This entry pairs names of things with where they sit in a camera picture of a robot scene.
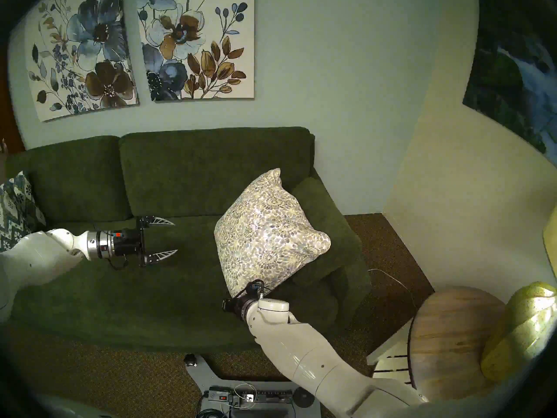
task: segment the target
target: blue patterned pillow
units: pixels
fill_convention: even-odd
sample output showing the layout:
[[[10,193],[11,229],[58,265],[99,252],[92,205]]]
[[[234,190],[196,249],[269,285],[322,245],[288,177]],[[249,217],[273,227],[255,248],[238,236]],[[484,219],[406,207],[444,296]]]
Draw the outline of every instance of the blue patterned pillow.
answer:
[[[23,172],[0,185],[0,252],[45,226],[45,217],[35,204],[31,183]]]
[[[0,185],[0,252],[11,249],[31,233],[23,212],[3,187]]]

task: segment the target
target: green couch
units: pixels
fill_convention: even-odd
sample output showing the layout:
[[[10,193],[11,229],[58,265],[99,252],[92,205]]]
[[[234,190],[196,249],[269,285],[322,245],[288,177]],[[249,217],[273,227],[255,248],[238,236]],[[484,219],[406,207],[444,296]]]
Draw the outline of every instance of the green couch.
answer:
[[[146,230],[149,251],[178,249],[140,268],[135,257],[115,271],[83,260],[41,287],[21,290],[12,319],[50,333],[148,351],[215,352],[255,344],[247,327],[221,310],[229,297],[213,230],[261,173],[281,168],[284,188],[330,250],[270,296],[323,333],[346,328],[369,293],[361,242],[313,168],[314,136],[304,128],[232,128],[100,136],[10,155],[8,177],[29,174],[47,228],[135,227],[156,215],[176,226]],[[117,258],[114,265],[121,264]]]

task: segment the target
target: brown carpet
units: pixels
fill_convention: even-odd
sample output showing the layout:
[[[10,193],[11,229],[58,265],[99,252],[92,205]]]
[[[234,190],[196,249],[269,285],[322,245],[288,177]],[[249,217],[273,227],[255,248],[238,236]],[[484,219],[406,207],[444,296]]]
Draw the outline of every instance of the brown carpet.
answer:
[[[433,289],[388,221],[381,214],[346,219],[363,242],[368,266],[401,281],[419,306]],[[380,271],[369,274],[372,293],[350,330],[332,340],[338,354],[367,375],[371,368],[365,357],[415,313],[406,289]],[[193,417],[200,392],[181,353],[121,351],[13,325],[7,332],[13,359],[38,392],[80,401],[120,418]],[[223,378],[285,380],[259,349],[205,358]]]

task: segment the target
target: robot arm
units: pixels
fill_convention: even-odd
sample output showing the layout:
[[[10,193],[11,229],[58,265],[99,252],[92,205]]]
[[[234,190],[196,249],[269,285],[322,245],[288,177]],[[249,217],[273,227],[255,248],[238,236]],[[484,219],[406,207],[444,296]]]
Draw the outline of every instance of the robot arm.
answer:
[[[147,266],[176,253],[177,250],[145,252],[143,231],[149,225],[174,224],[146,216],[137,218],[136,229],[85,231],[79,236],[65,229],[53,229],[24,236],[13,248],[0,253],[0,323],[10,317],[18,290],[53,281],[81,262],[83,256],[91,261],[137,254],[139,265]]]
[[[384,417],[427,402],[404,383],[372,379],[350,367],[317,330],[295,318],[287,302],[248,293],[225,300],[223,308],[245,320],[277,369],[313,394],[337,418]]]
[[[66,241],[73,237],[66,230],[57,231],[60,235],[67,234]],[[83,259],[82,252],[61,244],[55,236],[50,235],[52,232],[24,236],[13,248],[0,253],[0,323],[10,317],[18,290],[48,283]]]

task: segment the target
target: light blue wall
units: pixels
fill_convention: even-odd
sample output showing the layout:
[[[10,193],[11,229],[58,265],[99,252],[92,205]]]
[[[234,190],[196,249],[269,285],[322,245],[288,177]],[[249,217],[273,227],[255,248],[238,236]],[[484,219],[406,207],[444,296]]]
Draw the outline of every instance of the light blue wall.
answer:
[[[155,104],[135,0],[124,0],[141,104],[41,123],[12,32],[12,101],[29,148],[101,134],[301,125],[315,166],[344,214],[381,212],[410,143],[437,48],[439,0],[256,0],[255,100]]]

